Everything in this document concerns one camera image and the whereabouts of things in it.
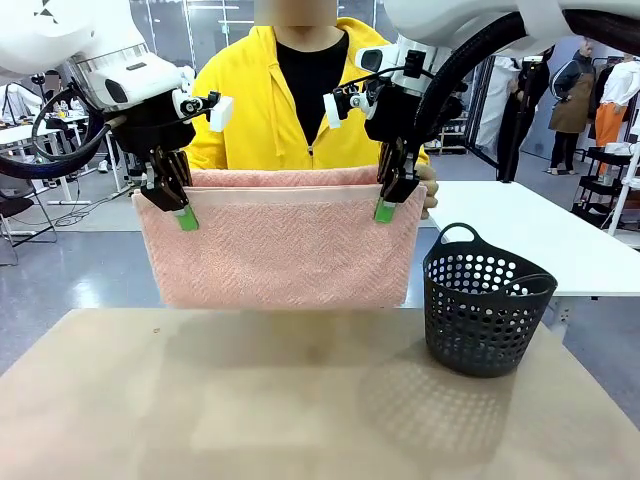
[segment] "chair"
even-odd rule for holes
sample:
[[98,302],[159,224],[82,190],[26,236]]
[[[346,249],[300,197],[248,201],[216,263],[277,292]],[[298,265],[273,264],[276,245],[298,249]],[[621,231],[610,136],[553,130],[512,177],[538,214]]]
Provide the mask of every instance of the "chair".
[[[9,227],[8,219],[14,217],[32,206],[36,204],[31,198],[27,198],[33,195],[33,198],[36,199],[38,205],[42,209],[47,222],[49,223],[49,227],[41,230],[33,235],[28,235],[24,240],[20,240],[19,242],[14,242],[14,236],[12,234],[11,228]],[[8,177],[6,175],[0,175],[0,235],[2,238],[8,240],[11,245],[11,250],[13,251],[13,255],[15,256],[15,263],[2,264],[1,266],[16,266],[19,263],[18,252],[16,251],[16,247],[22,245],[23,243],[33,241],[34,238],[39,237],[43,233],[53,231],[55,235],[55,240],[53,241],[34,241],[33,243],[56,243],[58,241],[58,232],[56,232],[56,228],[51,222],[47,211],[44,209],[40,198],[36,193],[36,189],[31,183],[30,180],[21,180],[17,178]]]

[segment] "orange pants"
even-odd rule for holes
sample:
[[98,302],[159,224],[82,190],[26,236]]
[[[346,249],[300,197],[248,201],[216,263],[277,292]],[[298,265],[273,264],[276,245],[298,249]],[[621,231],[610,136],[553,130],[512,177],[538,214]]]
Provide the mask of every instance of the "orange pants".
[[[596,145],[598,147],[606,147],[609,143],[618,141],[627,107],[623,107],[622,112],[618,114],[616,114],[615,109],[615,103],[605,103],[598,108],[598,114],[596,115]],[[598,173],[603,174],[606,169],[607,166],[602,165]]]

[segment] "black basket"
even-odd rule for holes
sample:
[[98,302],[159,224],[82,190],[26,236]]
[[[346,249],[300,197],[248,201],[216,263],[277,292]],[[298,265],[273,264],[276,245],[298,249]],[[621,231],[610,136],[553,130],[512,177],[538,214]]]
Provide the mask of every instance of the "black basket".
[[[442,243],[462,227],[471,242]],[[472,227],[445,228],[424,259],[427,345],[444,366],[475,377],[515,369],[558,287],[537,265],[488,244]]]

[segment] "pink towel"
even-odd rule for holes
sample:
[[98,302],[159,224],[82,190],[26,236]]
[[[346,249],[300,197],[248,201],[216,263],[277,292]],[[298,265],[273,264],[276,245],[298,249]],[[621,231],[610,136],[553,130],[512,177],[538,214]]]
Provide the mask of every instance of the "pink towel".
[[193,172],[200,230],[133,197],[166,304],[208,309],[364,309],[405,301],[419,187],[389,225],[373,219],[375,168]]

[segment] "floor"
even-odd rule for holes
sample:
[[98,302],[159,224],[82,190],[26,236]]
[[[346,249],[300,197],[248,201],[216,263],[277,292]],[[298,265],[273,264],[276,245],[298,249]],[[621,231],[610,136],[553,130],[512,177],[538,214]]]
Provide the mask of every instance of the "floor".
[[[434,158],[433,164],[441,180],[495,177],[492,167],[471,155]],[[517,180],[570,207],[578,177],[551,177],[543,173],[547,166],[524,154]],[[80,186],[83,198],[93,201],[115,191],[111,175],[91,174]],[[59,196],[54,190],[43,198]],[[66,207],[48,208],[52,216],[66,213]],[[23,221],[42,221],[34,218]],[[0,268],[0,374],[71,309],[162,306],[138,229],[128,198],[120,197],[100,205],[79,224],[61,229],[67,231],[60,233],[57,244],[20,247],[19,267]],[[406,307],[423,306],[421,263],[436,238],[436,230],[420,230]],[[0,263],[8,254],[0,241]],[[640,427],[638,311],[640,299],[581,301],[566,345]]]

